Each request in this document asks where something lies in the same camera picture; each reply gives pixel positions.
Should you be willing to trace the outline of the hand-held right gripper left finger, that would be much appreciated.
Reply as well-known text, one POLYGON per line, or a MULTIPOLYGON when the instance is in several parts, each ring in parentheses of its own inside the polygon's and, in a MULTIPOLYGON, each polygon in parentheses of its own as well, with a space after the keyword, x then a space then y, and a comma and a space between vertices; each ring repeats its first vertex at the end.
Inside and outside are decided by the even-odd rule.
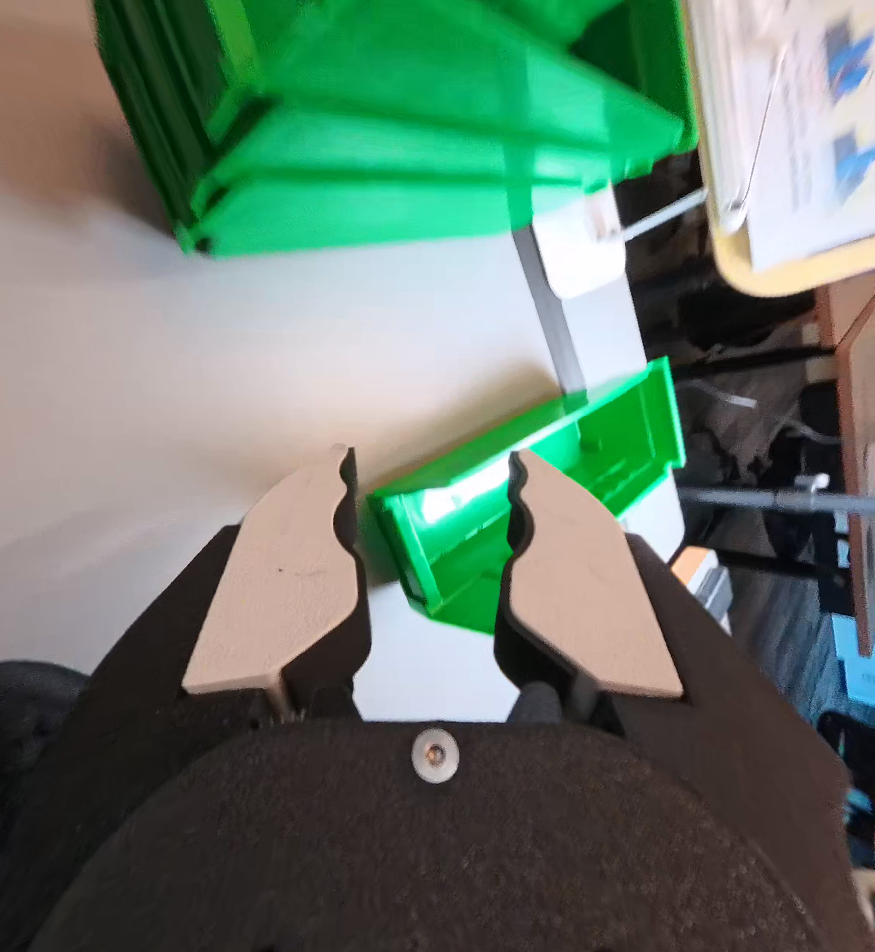
POLYGON ((187 693, 313 700, 352 688, 371 649, 356 482, 354 449, 336 444, 248 510, 182 675, 187 693))

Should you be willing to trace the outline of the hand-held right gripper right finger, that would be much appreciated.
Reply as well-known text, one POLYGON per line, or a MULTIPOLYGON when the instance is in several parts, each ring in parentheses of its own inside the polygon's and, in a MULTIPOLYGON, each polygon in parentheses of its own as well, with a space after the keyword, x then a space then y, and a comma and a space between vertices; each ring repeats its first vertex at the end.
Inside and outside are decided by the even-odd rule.
POLYGON ((627 536, 611 511, 536 452, 511 453, 494 657, 522 688, 679 700, 684 688, 627 536))

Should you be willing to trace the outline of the green plastic bin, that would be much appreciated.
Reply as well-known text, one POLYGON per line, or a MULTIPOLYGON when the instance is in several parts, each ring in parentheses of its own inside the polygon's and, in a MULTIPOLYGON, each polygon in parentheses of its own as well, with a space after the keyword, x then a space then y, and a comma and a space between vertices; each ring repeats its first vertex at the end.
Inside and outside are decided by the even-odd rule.
POLYGON ((510 232, 525 226, 536 211, 583 191, 521 181, 349 178, 279 170, 228 181, 194 215, 193 208, 169 200, 134 143, 183 251, 220 258, 510 232))
POLYGON ((206 2, 231 90, 625 158, 697 144, 680 2, 206 2))
POLYGON ((522 449, 624 517, 685 463, 668 359, 538 404, 369 494, 403 593, 430 621, 493 635, 522 449))
POLYGON ((625 158, 231 90, 205 3, 93 3, 101 57, 150 173, 194 215, 228 181, 253 173, 601 188, 676 155, 625 158))

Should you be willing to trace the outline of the light grey desk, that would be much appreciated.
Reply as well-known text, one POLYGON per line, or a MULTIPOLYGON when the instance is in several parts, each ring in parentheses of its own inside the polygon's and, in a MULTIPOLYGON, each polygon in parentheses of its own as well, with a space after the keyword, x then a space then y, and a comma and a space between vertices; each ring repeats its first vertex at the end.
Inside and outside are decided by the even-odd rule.
MULTIPOLYGON (((360 506, 568 395, 512 233, 579 194, 510 232, 186 253, 83 20, 0 14, 0 661, 91 671, 332 446, 360 506)), ((646 367, 629 290, 570 309, 584 390, 646 367)))

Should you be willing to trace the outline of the wooden-edged side table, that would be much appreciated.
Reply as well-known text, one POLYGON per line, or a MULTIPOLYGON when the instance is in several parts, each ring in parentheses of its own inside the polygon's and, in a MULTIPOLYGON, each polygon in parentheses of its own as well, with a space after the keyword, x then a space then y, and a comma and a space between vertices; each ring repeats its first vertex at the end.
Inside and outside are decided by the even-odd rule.
POLYGON ((680 579, 695 601, 714 618, 722 629, 732 635, 729 610, 733 589, 729 569, 722 565, 717 554, 700 546, 686 546, 671 564, 673 574, 680 579))

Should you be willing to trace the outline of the grey tape strip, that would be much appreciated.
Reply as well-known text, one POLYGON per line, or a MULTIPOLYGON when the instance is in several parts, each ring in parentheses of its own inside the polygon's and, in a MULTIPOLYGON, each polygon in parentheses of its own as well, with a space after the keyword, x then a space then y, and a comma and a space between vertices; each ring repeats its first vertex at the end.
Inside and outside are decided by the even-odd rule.
POLYGON ((561 391, 584 390, 587 385, 563 302, 549 285, 536 235, 527 225, 513 231, 512 237, 561 391))

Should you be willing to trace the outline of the long wooden table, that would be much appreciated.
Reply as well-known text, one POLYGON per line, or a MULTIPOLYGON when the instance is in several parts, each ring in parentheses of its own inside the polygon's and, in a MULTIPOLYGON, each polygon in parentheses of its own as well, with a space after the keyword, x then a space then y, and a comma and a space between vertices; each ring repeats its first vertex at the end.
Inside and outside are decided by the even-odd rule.
MULTIPOLYGON (((820 341, 832 350, 845 492, 875 500, 875 273, 837 281, 817 297, 820 341)), ((875 648, 875 512, 848 513, 850 591, 859 655, 875 648)))

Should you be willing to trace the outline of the white display stand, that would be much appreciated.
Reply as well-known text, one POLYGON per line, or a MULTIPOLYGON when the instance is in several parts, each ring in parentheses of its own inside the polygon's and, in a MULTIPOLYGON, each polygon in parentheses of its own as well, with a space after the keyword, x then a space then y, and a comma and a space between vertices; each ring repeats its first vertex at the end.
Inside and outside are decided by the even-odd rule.
POLYGON ((535 215, 531 230, 550 290, 565 302, 621 279, 629 242, 702 206, 707 197, 702 187, 623 226, 609 185, 535 215))

